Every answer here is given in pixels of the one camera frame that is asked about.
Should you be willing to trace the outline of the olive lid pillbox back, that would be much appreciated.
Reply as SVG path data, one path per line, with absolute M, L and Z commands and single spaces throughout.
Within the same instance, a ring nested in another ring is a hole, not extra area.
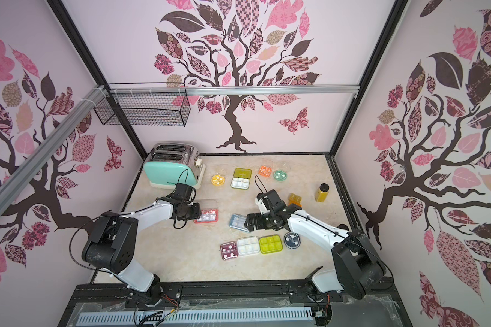
M 247 168 L 236 168 L 233 173 L 233 178 L 230 187 L 233 189 L 247 190 L 250 186 L 252 170 Z

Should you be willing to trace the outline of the red rectangular pillbox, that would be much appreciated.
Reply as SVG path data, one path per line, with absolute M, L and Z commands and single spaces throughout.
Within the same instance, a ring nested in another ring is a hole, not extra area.
M 218 201 L 199 200 L 200 217 L 194 220 L 195 224 L 216 223 L 218 221 Z

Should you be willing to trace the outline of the magenta small pillbox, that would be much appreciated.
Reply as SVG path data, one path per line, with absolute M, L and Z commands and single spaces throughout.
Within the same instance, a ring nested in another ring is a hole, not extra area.
M 239 256 L 237 243 L 235 241 L 230 241 L 220 245 L 220 254 L 222 260 L 230 260 L 237 258 Z

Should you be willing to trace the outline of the dark round pillbox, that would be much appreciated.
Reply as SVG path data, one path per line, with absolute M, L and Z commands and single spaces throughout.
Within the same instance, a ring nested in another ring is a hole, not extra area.
M 297 233 L 288 232 L 283 237 L 283 243 L 288 249 L 297 249 L 301 245 L 301 238 Z

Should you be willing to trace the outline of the yellow small pillbox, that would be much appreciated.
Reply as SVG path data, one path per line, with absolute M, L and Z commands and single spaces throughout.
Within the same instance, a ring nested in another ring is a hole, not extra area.
M 301 196 L 298 196 L 297 194 L 290 193 L 289 194 L 289 197 L 288 197 L 288 200 L 290 202 L 294 202 L 294 203 L 301 203 L 302 197 Z

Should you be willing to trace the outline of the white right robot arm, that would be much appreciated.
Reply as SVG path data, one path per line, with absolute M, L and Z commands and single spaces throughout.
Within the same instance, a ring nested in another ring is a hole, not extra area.
M 286 229 L 331 254 L 334 268 L 316 268 L 306 278 L 306 285 L 315 292 L 346 292 L 361 300 L 385 276 L 387 267 L 363 231 L 330 226 L 296 204 L 285 204 L 274 190 L 259 193 L 255 204 L 259 212 L 248 214 L 245 220 L 249 231 Z

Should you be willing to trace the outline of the clear white pillbox front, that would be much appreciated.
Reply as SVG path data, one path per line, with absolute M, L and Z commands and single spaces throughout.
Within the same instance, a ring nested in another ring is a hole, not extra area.
M 245 237 L 236 241 L 239 256 L 251 256 L 260 253 L 258 237 Z

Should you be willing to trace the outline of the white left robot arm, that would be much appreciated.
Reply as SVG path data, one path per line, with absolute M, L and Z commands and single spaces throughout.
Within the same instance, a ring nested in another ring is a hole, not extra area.
M 200 218 L 195 197 L 195 188 L 178 183 L 172 193 L 148 207 L 131 213 L 103 213 L 83 248 L 82 260 L 114 275 L 135 292 L 150 298 L 162 296 L 159 277 L 134 258 L 136 239 L 139 232 L 166 220 L 177 223 Z

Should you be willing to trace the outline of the blue rectangular pillbox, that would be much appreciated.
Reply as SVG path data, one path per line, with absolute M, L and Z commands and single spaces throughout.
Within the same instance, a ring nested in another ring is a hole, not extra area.
M 240 230 L 242 232 L 249 232 L 249 230 L 245 226 L 245 222 L 246 222 L 246 216 L 233 213 L 230 217 L 229 227 L 236 230 Z

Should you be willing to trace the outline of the yellow round pillbox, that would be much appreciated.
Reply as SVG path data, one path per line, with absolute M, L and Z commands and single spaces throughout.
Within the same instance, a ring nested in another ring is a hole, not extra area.
M 226 183 L 227 167 L 219 165 L 214 168 L 214 173 L 211 176 L 211 184 L 213 186 L 223 186 Z

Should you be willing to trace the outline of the green lid white pillbox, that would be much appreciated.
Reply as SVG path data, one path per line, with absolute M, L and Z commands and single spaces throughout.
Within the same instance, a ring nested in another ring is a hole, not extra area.
M 278 253 L 283 250 L 282 239 L 279 235 L 259 238 L 259 247 L 262 254 Z

